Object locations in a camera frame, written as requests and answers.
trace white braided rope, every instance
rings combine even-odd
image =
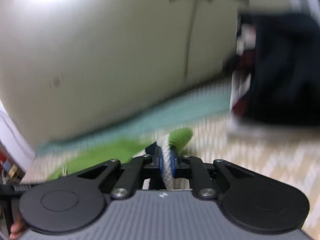
[[[169,134],[157,140],[157,145],[162,149],[163,157],[163,174],[162,179],[167,189],[173,189],[173,177],[170,167],[170,145]]]

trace silver bolt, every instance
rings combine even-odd
[[[111,192],[115,197],[124,197],[128,191],[125,188],[115,188]]]
[[[213,197],[215,193],[213,188],[203,188],[200,190],[200,195],[202,197]]]

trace black cord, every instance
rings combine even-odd
[[[191,11],[190,22],[189,22],[189,29],[188,29],[187,43],[186,43],[185,65],[184,65],[184,79],[185,80],[187,79],[187,76],[188,76],[190,43],[191,43],[191,38],[192,38],[193,26],[195,24],[198,3],[199,3],[199,0],[194,0],[192,11]]]

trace green fabric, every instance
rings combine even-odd
[[[174,130],[169,135],[169,145],[177,149],[178,154],[182,153],[183,148],[188,144],[193,136],[190,128],[181,128]]]
[[[131,160],[132,156],[146,148],[150,143],[140,143],[138,140],[117,140],[83,152],[79,157],[66,163],[68,174],[78,172],[110,159],[118,159],[122,163]],[[47,180],[62,177],[62,167],[57,168]]]

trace gray ribbed panel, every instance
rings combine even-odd
[[[296,230],[277,236],[257,235],[238,228],[215,202],[201,201],[190,191],[137,191],[124,201],[113,201],[93,225],[64,236],[28,231],[21,240],[307,240]]]

